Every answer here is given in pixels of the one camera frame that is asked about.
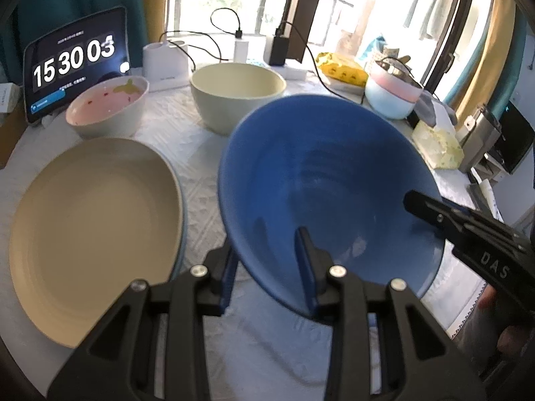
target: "plastic bag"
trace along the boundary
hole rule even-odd
[[[331,79],[354,86],[364,87],[368,74],[357,62],[336,53],[319,53],[316,58],[318,68]]]

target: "black cable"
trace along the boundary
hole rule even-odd
[[[203,36],[208,36],[210,38],[210,40],[214,44],[216,44],[217,50],[219,52],[219,63],[221,63],[222,60],[228,61],[228,58],[223,58],[221,56],[221,48],[219,48],[219,45],[216,42],[216,40],[213,37],[211,37],[208,33],[203,33],[201,31],[191,31],[191,30],[169,30],[169,31],[164,31],[162,34],[160,34],[159,41],[161,42],[162,41],[162,37],[164,37],[168,33],[193,33],[193,34],[202,34]]]
[[[175,47],[177,47],[179,50],[181,50],[185,55],[187,55],[189,57],[189,60],[192,61],[193,63],[193,70],[192,72],[195,72],[197,70],[197,66],[195,65],[195,60],[193,60],[193,58],[184,50],[182,49],[180,46],[178,46],[176,43],[174,43],[173,41],[167,39],[167,42],[169,42],[171,45],[175,45]]]
[[[217,12],[218,10],[230,10],[231,12],[233,12],[235,15],[236,15],[236,18],[237,18],[237,30],[236,30],[236,33],[231,33],[229,31],[226,31],[226,30],[223,30],[222,28],[216,26],[214,23],[213,23],[213,19],[212,19],[212,16],[215,12]],[[231,9],[230,7],[218,7],[217,9],[215,9],[211,14],[210,14],[210,23],[218,30],[221,30],[223,33],[227,33],[227,34],[232,34],[233,36],[235,36],[237,39],[241,39],[241,36],[242,36],[242,31],[241,31],[241,22],[240,22],[240,17],[239,15],[237,14],[237,12],[234,10],[234,9]]]
[[[384,62],[387,58],[391,58],[392,60],[395,60],[395,61],[397,61],[398,63],[401,63],[401,64],[405,67],[405,69],[407,69],[407,71],[409,72],[409,75],[413,78],[413,80],[416,81],[416,80],[414,79],[413,72],[412,72],[412,71],[410,70],[410,68],[409,68],[406,64],[404,64],[399,58],[397,58],[397,57],[390,57],[390,56],[388,55],[388,56],[386,56],[386,57],[383,57],[383,58],[382,58],[381,60],[379,60],[379,61],[380,61],[380,62]]]
[[[316,75],[318,76],[318,80],[320,83],[322,83],[323,87],[325,87],[325,89],[327,89],[329,92],[331,92],[333,95],[339,97],[339,98],[342,98],[342,99],[345,99],[346,101],[351,101],[349,98],[346,98],[344,95],[341,95],[340,93],[338,92],[335,92],[334,90],[330,89],[329,87],[327,87],[327,85],[323,82],[322,80],[322,77],[319,75],[319,70],[318,70],[318,67],[316,65],[316,59],[314,58],[314,55],[312,54],[312,50],[309,48],[308,46],[308,42],[304,39],[303,35],[301,33],[299,33],[299,30],[296,28],[295,25],[293,25],[290,21],[281,21],[280,23],[280,26],[279,26],[279,29],[282,29],[283,27],[283,24],[288,24],[288,25],[291,25],[292,28],[295,29],[295,32],[298,34],[298,36],[300,37],[301,41],[303,41],[303,44],[304,46],[307,48],[310,56],[312,57],[312,62],[314,63],[314,69],[316,70]]]
[[[531,58],[531,63],[528,66],[530,71],[533,71],[533,62],[535,61],[535,49],[533,50],[533,57]]]
[[[197,49],[202,49],[202,51],[204,51],[205,53],[207,53],[210,57],[213,57],[213,58],[219,58],[218,56],[216,55],[213,55],[210,51],[208,51],[206,48],[203,48],[203,47],[200,47],[200,46],[196,46],[196,45],[192,45],[192,44],[188,44],[189,47],[191,48],[197,48]],[[230,58],[219,58],[219,63],[221,63],[221,60],[224,61],[224,62],[229,62],[231,59]]]

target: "time digits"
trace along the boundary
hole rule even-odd
[[[111,34],[106,36],[106,40],[102,44],[98,39],[89,41],[86,49],[87,60],[89,60],[91,63],[95,63],[101,57],[111,57],[111,55],[113,55],[115,52],[113,43],[113,35]],[[82,67],[84,63],[84,49],[80,45],[76,45],[70,52],[63,51],[58,60],[58,72],[61,76],[65,76],[69,72],[73,72]],[[43,81],[45,84],[53,82],[54,78],[56,77],[54,57],[50,57],[48,60],[45,60],[43,65],[39,64],[35,68],[33,75],[35,77],[37,88],[42,87]]]

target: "finger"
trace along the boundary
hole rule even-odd
[[[487,309],[493,306],[494,303],[496,302],[496,296],[497,296],[496,289],[494,289],[490,285],[487,285],[487,287],[483,291],[483,294],[481,294],[479,301],[477,302],[477,307],[479,309]]]
[[[510,325],[503,331],[498,339],[498,351],[509,359],[515,359],[520,355],[529,336],[530,331],[527,327]]]

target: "tablet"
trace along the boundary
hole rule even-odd
[[[129,69],[124,7],[86,16],[42,36],[24,50],[28,123],[67,108],[84,90]]]

